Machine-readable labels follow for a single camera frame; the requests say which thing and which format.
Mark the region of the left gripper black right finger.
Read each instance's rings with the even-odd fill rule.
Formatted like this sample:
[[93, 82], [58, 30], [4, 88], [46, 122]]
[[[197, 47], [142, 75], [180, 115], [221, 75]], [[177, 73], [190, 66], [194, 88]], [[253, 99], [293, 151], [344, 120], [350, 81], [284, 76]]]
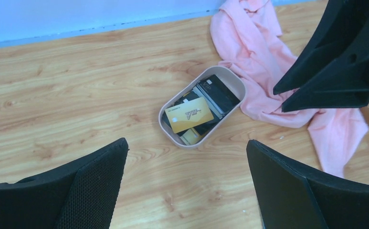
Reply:
[[246, 147], [265, 229], [369, 229], [369, 185], [291, 159], [257, 140]]

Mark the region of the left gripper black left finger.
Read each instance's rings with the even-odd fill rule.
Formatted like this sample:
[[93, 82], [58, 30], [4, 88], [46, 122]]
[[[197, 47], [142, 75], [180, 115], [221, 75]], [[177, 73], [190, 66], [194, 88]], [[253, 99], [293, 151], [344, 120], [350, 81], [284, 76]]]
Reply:
[[0, 229], [107, 229], [128, 143], [93, 153], [16, 183], [0, 183]]

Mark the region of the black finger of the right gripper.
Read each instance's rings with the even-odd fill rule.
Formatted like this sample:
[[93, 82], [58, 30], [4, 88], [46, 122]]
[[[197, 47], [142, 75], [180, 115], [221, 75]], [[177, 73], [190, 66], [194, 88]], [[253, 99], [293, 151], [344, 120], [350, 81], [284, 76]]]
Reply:
[[283, 112], [369, 103], [369, 17], [347, 49], [282, 103]]
[[369, 17], [369, 0], [330, 0], [308, 44], [274, 86], [281, 94], [302, 87], [353, 42]]

